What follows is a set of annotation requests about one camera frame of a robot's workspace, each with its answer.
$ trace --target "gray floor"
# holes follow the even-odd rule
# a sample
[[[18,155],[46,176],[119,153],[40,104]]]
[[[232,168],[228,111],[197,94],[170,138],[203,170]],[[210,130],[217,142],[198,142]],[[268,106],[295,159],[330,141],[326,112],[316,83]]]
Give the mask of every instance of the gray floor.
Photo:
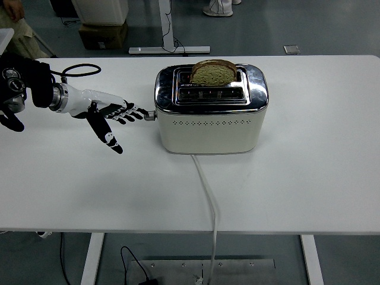
[[[129,30],[119,50],[86,50],[80,23],[65,27],[48,0],[23,0],[26,19],[61,58],[124,57],[129,47],[160,46],[158,0],[129,0]],[[211,46],[211,56],[284,55],[297,44],[302,55],[380,56],[380,2],[377,0],[243,0],[231,18],[202,15],[207,0],[173,0],[173,31],[185,46]],[[380,284],[379,236],[316,236],[326,285]],[[65,234],[65,264],[72,285],[80,284],[89,233]],[[105,237],[97,284],[122,284],[120,248],[139,258],[206,257],[208,235],[131,235]],[[35,233],[0,235],[0,284],[66,284],[59,262],[60,234],[41,239]],[[278,284],[307,284],[297,236],[218,238],[217,255],[274,258]]]

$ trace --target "toaster vent holes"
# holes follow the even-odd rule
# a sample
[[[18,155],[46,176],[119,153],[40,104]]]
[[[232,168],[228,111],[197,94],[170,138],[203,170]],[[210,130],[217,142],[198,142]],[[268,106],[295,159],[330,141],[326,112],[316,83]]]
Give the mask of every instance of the toaster vent holes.
[[[243,124],[249,124],[251,123],[251,120],[235,120],[235,121],[211,121],[211,122],[205,122],[205,121],[173,121],[174,125],[180,125],[180,126],[219,126],[219,125],[243,125]]]

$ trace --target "power cord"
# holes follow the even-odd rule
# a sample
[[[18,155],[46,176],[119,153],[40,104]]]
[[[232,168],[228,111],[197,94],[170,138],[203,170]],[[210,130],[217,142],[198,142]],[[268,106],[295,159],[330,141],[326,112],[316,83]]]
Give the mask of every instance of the power cord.
[[[64,261],[64,233],[61,233],[61,245],[59,248],[59,260],[61,261],[61,268],[62,268],[62,273],[64,274],[65,281],[67,285],[70,285],[70,282],[67,278],[66,275],[66,269],[65,269],[65,261]]]
[[[139,283],[139,285],[158,285],[157,279],[149,279],[147,272],[145,271],[144,267],[140,264],[140,262],[137,260],[136,256],[133,254],[133,252],[129,249],[127,246],[122,246],[120,249],[120,255],[121,255],[121,260],[123,261],[123,266],[124,266],[124,285],[126,285],[126,266],[125,266],[125,261],[123,257],[123,249],[126,248],[129,253],[133,256],[133,258],[136,260],[137,264],[140,266],[140,268],[143,270],[145,274],[146,281]]]
[[[219,216],[218,216],[216,204],[215,204],[213,196],[211,194],[211,188],[207,182],[206,176],[202,170],[202,167],[198,161],[198,158],[194,155],[191,155],[191,158],[193,159],[195,166],[197,167],[199,177],[201,178],[201,181],[203,184],[203,189],[206,193],[208,203],[211,205],[211,210],[213,212],[213,251],[211,253],[210,276],[209,276],[208,281],[207,281],[207,284],[211,285],[211,280],[212,280],[213,272],[214,272],[214,264],[215,264],[217,225],[219,222]]]
[[[79,68],[79,67],[93,67],[96,70],[90,71],[90,72],[85,72],[85,73],[78,73],[78,74],[67,73],[68,71],[75,69],[75,68]],[[52,82],[53,83],[55,83],[55,77],[53,76],[53,74],[61,76],[61,81],[63,83],[67,83],[67,77],[84,77],[84,76],[98,74],[101,71],[102,71],[102,69],[100,68],[100,66],[98,66],[96,64],[75,64],[75,65],[69,66],[68,68],[65,68],[62,72],[50,70],[50,73],[52,74]]]
[[[167,30],[167,33],[166,33],[166,34],[162,35],[162,44],[161,44],[161,48],[162,48],[163,50],[165,50],[166,52],[175,53],[176,50],[177,50],[177,48],[178,48],[179,46],[182,46],[182,47],[183,47],[183,56],[186,56],[185,47],[184,47],[183,44],[182,44],[177,38],[175,38],[175,37],[173,37],[173,39],[175,40],[175,41],[174,41],[174,47],[175,47],[175,49],[174,49],[173,51],[171,51],[171,50],[167,50],[167,49],[165,49],[165,47],[164,47],[164,37],[167,36],[167,35],[170,33],[170,27],[172,26],[172,23],[171,23],[170,20],[169,20],[169,15],[170,15],[171,13],[172,13],[172,0],[170,0],[170,11],[169,11],[169,13],[165,13],[166,18],[167,18],[167,21],[169,22],[169,29]]]

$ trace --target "bread slice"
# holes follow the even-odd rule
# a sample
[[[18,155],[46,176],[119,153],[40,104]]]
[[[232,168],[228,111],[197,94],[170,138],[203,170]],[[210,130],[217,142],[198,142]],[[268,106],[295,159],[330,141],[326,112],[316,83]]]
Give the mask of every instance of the bread slice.
[[[225,86],[236,81],[236,73],[236,66],[232,62],[210,59],[193,66],[190,83],[209,87]]]

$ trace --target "toaster lever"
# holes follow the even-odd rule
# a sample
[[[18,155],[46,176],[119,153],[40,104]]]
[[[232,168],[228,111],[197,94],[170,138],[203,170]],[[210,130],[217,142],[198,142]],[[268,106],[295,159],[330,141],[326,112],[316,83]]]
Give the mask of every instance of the toaster lever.
[[[157,113],[156,111],[148,111],[148,115],[144,115],[145,121],[154,121],[156,120]]]

